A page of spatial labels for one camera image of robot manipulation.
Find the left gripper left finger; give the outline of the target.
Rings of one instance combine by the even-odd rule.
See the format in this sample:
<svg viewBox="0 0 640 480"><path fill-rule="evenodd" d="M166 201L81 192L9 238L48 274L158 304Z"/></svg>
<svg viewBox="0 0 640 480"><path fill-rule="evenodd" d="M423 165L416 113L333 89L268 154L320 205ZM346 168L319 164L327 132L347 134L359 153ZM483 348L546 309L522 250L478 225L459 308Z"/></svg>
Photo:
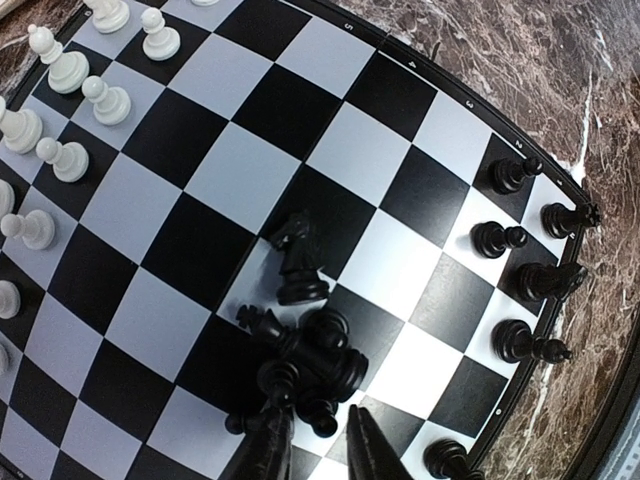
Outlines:
<svg viewBox="0 0 640 480"><path fill-rule="evenodd" d="M269 406L259 414L236 414L234 432L244 433L244 448L235 479L289 479L291 477L293 407Z"/></svg>

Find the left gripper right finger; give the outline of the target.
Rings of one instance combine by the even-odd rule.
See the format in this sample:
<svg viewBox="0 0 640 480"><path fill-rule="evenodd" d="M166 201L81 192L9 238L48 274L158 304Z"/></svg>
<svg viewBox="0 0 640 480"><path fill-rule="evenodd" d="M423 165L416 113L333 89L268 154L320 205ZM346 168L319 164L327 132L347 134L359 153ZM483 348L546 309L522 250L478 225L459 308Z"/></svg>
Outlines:
<svg viewBox="0 0 640 480"><path fill-rule="evenodd" d="M349 479L412 480L366 408L349 407L346 438Z"/></svg>

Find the black chess piece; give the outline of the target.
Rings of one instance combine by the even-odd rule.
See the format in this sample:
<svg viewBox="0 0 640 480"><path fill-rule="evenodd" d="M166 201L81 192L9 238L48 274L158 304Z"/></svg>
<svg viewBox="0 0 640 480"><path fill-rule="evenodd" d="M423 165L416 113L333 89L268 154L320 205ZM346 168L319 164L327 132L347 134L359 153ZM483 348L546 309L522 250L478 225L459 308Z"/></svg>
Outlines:
<svg viewBox="0 0 640 480"><path fill-rule="evenodd" d="M562 340L534 336L527 323L516 319L501 321L494 327L492 348L507 363L518 363L531 358L548 364L559 364L573 357Z"/></svg>
<svg viewBox="0 0 640 480"><path fill-rule="evenodd" d="M564 302L585 281L588 269L577 262L559 266L525 263L515 274L516 294L526 301L554 298Z"/></svg>
<svg viewBox="0 0 640 480"><path fill-rule="evenodd" d="M423 452L423 462L429 474L436 479L486 479L481 470L469 466L465 447L452 439L442 439L430 444Z"/></svg>

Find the black chess piece corner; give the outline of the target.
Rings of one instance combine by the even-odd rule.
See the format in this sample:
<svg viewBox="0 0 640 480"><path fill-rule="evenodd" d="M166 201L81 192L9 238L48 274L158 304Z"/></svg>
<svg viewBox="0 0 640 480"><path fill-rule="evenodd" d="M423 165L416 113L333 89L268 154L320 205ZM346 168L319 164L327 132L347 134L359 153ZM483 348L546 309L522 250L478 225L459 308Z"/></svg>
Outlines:
<svg viewBox="0 0 640 480"><path fill-rule="evenodd" d="M563 239L578 227L595 228L601 224L601 213L596 204L586 203L574 210L556 202L541 209L541 223L545 232L553 238Z"/></svg>

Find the black pawn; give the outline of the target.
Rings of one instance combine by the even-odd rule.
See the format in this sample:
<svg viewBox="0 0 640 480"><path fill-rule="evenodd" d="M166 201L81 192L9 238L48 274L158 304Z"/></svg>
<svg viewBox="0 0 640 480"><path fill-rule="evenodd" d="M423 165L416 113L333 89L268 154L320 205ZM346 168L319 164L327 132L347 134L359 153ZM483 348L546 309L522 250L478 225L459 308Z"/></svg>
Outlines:
<svg viewBox="0 0 640 480"><path fill-rule="evenodd" d="M543 163L537 157L525 159L500 159L492 163L490 178L493 189L503 195L518 192L527 178L543 171Z"/></svg>

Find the black white chess board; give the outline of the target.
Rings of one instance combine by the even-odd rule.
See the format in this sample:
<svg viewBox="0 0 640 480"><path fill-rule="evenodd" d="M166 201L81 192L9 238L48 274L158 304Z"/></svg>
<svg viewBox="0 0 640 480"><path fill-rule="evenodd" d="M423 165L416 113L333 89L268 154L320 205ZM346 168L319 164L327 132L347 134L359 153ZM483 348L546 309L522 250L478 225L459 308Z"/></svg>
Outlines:
<svg viewBox="0 0 640 480"><path fill-rule="evenodd" d="M155 62L181 46L166 2L131 2L116 31L140 25ZM265 75L233 68L232 94L252 92L233 116L246 135L232 146L230 192L263 223L176 381L109 358L70 390L1 340L2 465L21 479L225 478L244 443L226 418L263 408L256 375L274 354L239 327L243 305L270 309L290 328L322 307L347 318L350 344L369 360L351 402L370 410L412 477L428 477L423 452L442 438L478 455L523 371L495 354L494 327L513 318L542 334L557 316L558 300L516 294L516 271L576 262L582 242L583 227L548 235L541 209L574 210L590 203L587 194L470 89L337 7L185 2L200 15L233 5L223 36L277 62ZM492 163L528 157L542 173L497 193ZM301 211L315 224L329 297L282 306L284 253L269 237ZM526 245L481 256L470 232L488 221L522 227Z"/></svg>

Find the black pawn second row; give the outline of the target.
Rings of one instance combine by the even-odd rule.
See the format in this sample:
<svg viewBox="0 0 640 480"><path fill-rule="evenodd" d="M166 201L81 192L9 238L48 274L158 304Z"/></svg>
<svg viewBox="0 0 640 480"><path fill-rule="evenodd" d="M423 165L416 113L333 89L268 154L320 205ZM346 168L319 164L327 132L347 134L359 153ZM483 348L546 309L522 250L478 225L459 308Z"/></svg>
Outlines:
<svg viewBox="0 0 640 480"><path fill-rule="evenodd" d="M475 250L490 259L499 258L508 248L522 248L528 241L528 233L522 227L505 228L495 221L475 225L470 237Z"/></svg>

